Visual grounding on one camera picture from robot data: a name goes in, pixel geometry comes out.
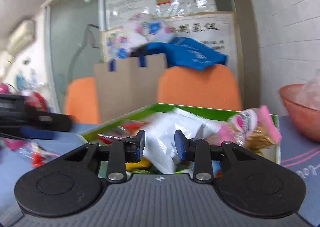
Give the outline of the dark red date packet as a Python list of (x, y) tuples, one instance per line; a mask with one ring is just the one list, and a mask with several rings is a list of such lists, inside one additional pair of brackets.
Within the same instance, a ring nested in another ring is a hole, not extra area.
[(147, 122), (125, 120), (120, 126), (98, 134), (98, 140), (103, 144), (111, 144), (115, 140), (135, 136)]

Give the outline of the pink striped chip bag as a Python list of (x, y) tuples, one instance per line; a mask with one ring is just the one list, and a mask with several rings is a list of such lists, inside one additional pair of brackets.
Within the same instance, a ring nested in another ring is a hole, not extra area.
[(274, 125), (267, 106), (247, 109), (229, 118), (217, 132), (218, 143), (231, 141), (261, 154), (265, 148), (278, 144), (281, 134)]

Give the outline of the yellow egg yolk pastry packet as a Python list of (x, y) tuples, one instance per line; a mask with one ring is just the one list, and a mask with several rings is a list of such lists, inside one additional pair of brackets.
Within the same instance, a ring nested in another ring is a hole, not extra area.
[(133, 170), (138, 169), (147, 171), (151, 167), (151, 165), (151, 162), (143, 157), (139, 162), (127, 162), (125, 164), (125, 167), (128, 172), (132, 172)]

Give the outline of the green open cardboard box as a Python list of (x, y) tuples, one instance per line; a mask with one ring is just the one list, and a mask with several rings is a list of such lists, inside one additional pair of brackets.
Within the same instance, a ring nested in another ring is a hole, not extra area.
[(79, 134), (84, 142), (95, 142), (100, 133), (106, 133), (126, 121), (149, 122), (146, 126), (146, 157), (160, 172), (171, 174), (178, 161), (174, 147), (174, 132), (183, 131), (186, 137), (204, 139), (216, 133), (221, 125), (237, 111), (188, 107), (155, 103), (135, 110)]

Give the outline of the pink thermos bottle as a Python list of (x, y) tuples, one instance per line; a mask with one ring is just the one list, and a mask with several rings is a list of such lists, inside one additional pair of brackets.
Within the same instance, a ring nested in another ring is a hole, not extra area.
[(1, 83), (0, 94), (11, 94), (10, 87), (5, 83)]

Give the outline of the left orange chair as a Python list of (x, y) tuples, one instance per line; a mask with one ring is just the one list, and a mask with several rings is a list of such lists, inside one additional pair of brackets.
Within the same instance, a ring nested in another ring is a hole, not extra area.
[(70, 115), (76, 123), (100, 123), (94, 77), (80, 78), (71, 82), (67, 88), (64, 113)]

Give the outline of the orange chair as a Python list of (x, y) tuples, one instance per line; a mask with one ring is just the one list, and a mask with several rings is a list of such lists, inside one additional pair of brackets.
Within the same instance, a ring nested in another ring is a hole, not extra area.
[(157, 102), (243, 110), (238, 82), (229, 68), (220, 64), (203, 71), (178, 66), (166, 69), (158, 82)]
[(80, 78), (71, 82), (67, 88), (64, 113), (70, 115), (76, 123), (100, 123), (94, 77)]

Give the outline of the brown cardboard sheet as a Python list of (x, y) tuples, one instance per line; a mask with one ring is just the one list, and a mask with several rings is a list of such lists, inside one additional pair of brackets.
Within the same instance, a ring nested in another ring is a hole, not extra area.
[(107, 122), (157, 100), (157, 85), (167, 69), (164, 54), (118, 59), (94, 66), (101, 122)]

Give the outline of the right orange chair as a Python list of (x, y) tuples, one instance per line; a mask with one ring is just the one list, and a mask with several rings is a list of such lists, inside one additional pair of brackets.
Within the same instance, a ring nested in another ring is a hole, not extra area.
[(158, 82), (157, 102), (243, 110), (238, 82), (229, 68), (220, 64), (203, 71), (178, 66), (166, 69)]

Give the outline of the air conditioner unit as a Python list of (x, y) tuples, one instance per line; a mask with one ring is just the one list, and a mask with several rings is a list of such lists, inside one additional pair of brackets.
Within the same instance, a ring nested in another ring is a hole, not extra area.
[(11, 56), (17, 55), (35, 40), (35, 21), (24, 20), (12, 32), (7, 44), (7, 52)]

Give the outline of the blue fabric bag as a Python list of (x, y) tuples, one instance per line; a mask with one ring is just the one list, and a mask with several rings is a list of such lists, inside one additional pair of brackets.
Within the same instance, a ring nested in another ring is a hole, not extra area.
[(151, 42), (144, 46), (148, 54), (165, 54), (168, 68), (174, 66), (203, 71), (216, 64), (225, 65), (227, 55), (186, 37), (175, 37), (169, 43)]

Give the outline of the floral cloth bundle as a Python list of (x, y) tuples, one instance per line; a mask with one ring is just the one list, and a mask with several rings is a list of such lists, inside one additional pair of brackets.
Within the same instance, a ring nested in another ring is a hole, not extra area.
[(168, 22), (152, 14), (136, 13), (125, 23), (106, 32), (106, 60), (124, 59), (150, 42), (170, 42), (176, 33)]

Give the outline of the red plastic bowl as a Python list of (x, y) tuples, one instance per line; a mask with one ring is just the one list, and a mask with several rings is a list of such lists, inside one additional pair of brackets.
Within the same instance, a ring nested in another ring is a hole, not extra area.
[(319, 110), (296, 102), (296, 96), (304, 84), (285, 85), (279, 89), (283, 106), (295, 128), (313, 142), (319, 142)]

